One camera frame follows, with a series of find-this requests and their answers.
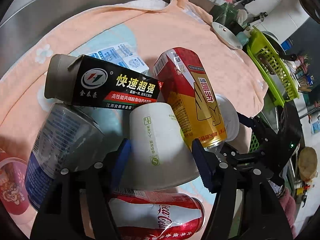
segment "peach towel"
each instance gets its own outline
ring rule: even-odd
[[[53,54],[69,54],[97,34],[124,23],[137,40],[138,54],[150,70],[160,54],[185,47],[199,55],[216,93],[236,110],[255,116],[268,89],[243,51],[224,45],[211,31],[212,16],[188,0],[171,0],[160,10],[132,8],[130,3],[100,6],[62,22],[27,51],[0,81],[0,147],[28,161],[36,135],[46,118],[37,100]],[[251,130],[240,128],[234,145],[249,148]]]

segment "white plate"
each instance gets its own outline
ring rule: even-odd
[[[229,29],[227,29],[222,24],[216,23],[216,22],[213,22],[211,25],[212,25],[214,33],[229,48],[242,49],[242,45],[241,45],[240,41]]]
[[[215,94],[215,96],[227,131],[226,142],[233,141],[237,137],[240,128],[237,111],[226,97],[220,94]]]

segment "coca-cola can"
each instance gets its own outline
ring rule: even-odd
[[[160,193],[117,189],[109,200],[113,219],[123,240],[188,239],[204,225],[199,200],[183,193]],[[92,226],[84,221],[86,235]]]

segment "metal screw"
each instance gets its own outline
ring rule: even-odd
[[[69,170],[68,170],[67,168],[64,168],[64,169],[62,169],[62,170],[60,171],[60,173],[61,173],[62,175],[66,175],[66,174],[68,174],[68,172],[69,172]]]
[[[95,167],[96,169],[100,169],[100,168],[102,168],[102,166],[103,166],[103,163],[101,163],[101,162],[98,162],[98,163],[95,163],[95,164],[94,164],[94,167]]]
[[[256,175],[260,175],[261,174],[261,171],[259,169],[254,169],[253,170],[253,173],[256,174]]]
[[[219,167],[222,169],[226,169],[226,168],[228,168],[228,164],[227,163],[219,163]]]

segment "blue and white packaging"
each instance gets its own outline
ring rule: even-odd
[[[138,56],[135,49],[127,42],[116,44],[109,48],[100,49],[87,55],[112,62],[116,65],[134,70],[144,75],[146,75],[149,70],[147,64]]]

